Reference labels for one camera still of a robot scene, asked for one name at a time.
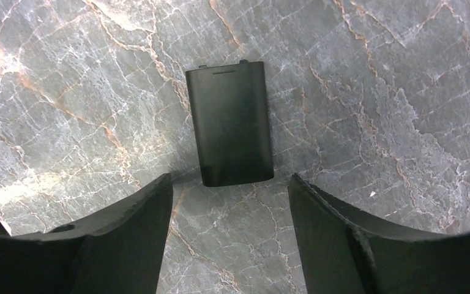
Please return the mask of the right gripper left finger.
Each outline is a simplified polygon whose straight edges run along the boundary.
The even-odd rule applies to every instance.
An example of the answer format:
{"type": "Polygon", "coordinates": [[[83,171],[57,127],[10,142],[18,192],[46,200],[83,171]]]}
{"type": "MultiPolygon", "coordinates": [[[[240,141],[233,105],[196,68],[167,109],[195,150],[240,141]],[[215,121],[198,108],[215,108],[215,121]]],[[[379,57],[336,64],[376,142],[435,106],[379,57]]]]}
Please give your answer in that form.
{"type": "Polygon", "coordinates": [[[0,236],[0,293],[155,293],[173,207],[165,173],[49,232],[0,236]]]}

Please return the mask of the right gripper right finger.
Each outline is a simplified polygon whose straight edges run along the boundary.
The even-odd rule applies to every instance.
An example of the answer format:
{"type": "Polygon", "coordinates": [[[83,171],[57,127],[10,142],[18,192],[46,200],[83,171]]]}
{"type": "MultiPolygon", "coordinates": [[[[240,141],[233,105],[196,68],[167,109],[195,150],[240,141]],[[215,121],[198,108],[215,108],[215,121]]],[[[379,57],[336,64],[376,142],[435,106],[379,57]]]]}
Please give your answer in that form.
{"type": "Polygon", "coordinates": [[[470,293],[470,232],[390,222],[298,174],[288,195],[308,293],[470,293]]]}

